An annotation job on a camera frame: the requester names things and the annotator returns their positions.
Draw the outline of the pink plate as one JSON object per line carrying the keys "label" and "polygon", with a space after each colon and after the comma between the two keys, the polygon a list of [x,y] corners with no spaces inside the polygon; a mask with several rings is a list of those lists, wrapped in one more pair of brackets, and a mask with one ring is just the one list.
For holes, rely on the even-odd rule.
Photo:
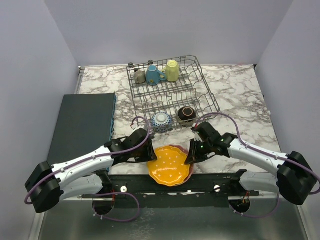
{"label": "pink plate", "polygon": [[[184,153],[185,155],[187,155],[187,156],[188,156],[188,154],[189,154],[189,151],[188,151],[187,149],[185,149],[184,147],[180,146],[180,145],[172,144],[171,147],[178,148],[181,152],[183,152],[183,153]],[[174,187],[185,184],[185,183],[191,178],[193,172],[194,172],[194,165],[191,164],[191,165],[189,166],[188,177],[186,177],[182,183],[175,184]]]}

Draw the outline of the orange polka dot plate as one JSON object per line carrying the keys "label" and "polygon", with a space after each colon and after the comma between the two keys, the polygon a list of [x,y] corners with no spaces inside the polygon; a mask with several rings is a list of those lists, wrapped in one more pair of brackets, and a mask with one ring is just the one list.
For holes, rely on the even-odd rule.
{"label": "orange polka dot plate", "polygon": [[185,164],[187,155],[176,147],[164,145],[155,150],[157,160],[147,162],[149,176],[159,185],[174,187],[189,175],[190,164]]}

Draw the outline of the orange blue patterned bowl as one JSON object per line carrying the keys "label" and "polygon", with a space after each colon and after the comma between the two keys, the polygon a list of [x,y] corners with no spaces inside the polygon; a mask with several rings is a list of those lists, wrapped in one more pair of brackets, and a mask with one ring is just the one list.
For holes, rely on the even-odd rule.
{"label": "orange blue patterned bowl", "polygon": [[172,127],[172,118],[166,112],[157,112],[151,118],[151,125],[156,133],[165,133]]}

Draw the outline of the dark brown bowl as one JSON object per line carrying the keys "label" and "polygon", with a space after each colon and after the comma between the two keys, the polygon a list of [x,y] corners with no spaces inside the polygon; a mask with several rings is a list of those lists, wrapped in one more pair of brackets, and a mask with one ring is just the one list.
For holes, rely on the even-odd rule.
{"label": "dark brown bowl", "polygon": [[177,112],[177,121],[183,127],[192,126],[196,118],[196,111],[190,106],[184,106]]}

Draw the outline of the grey wire dish rack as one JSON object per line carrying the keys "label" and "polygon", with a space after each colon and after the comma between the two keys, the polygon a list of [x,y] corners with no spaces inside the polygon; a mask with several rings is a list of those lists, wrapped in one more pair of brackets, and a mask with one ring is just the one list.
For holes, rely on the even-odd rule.
{"label": "grey wire dish rack", "polygon": [[145,63],[130,62],[126,67],[136,116],[144,117],[150,122],[157,113],[166,113],[171,117],[168,131],[192,126],[192,123],[178,118],[179,110],[184,107],[193,109],[197,118],[221,110],[205,79],[198,58],[185,55],[175,57],[174,60],[179,66],[178,80],[161,81],[157,85],[137,83],[135,73],[146,72],[150,65],[155,65],[158,70],[163,71],[168,59],[149,60]]}

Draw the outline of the blue mug white inside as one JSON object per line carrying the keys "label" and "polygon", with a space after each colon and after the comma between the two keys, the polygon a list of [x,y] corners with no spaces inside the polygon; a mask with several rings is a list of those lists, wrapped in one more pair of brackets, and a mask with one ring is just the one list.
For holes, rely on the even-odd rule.
{"label": "blue mug white inside", "polygon": [[167,80],[167,76],[153,64],[148,66],[145,78],[146,82],[151,86],[156,86],[160,82]]}

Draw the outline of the small grey cup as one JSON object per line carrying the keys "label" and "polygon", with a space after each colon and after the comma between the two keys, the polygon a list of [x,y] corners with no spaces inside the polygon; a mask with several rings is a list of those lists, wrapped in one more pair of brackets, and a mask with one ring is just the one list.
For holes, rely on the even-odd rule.
{"label": "small grey cup", "polygon": [[136,84],[142,84],[146,81],[146,74],[144,71],[135,68],[134,69],[134,82]]}

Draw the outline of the pale yellow mug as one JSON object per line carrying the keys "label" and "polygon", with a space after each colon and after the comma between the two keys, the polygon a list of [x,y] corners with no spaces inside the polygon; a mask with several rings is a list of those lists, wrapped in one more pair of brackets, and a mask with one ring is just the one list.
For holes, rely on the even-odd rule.
{"label": "pale yellow mug", "polygon": [[179,79],[179,64],[175,60],[169,60],[165,67],[166,78],[169,82],[176,82]]}

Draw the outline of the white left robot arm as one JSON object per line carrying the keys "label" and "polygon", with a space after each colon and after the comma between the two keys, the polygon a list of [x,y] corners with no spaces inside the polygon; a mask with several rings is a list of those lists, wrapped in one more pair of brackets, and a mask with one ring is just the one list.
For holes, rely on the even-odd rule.
{"label": "white left robot arm", "polygon": [[99,175],[115,165],[135,159],[139,163],[156,160],[150,130],[135,129],[132,134],[112,139],[94,151],[78,158],[56,164],[39,163],[25,183],[26,205],[36,213],[46,212],[60,201],[81,196],[107,197],[111,185]]}

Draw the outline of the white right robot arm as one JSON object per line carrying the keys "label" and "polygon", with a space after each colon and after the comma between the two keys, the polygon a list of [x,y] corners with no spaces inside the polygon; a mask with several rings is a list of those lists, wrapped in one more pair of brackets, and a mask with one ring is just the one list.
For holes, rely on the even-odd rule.
{"label": "white right robot arm", "polygon": [[209,122],[192,127],[186,165],[201,163],[209,154],[245,161],[263,172],[245,171],[230,183],[230,191],[241,196],[247,191],[264,191],[282,195],[288,202],[301,206],[311,194],[317,178],[302,154],[266,150],[243,141],[232,133],[221,135]]}

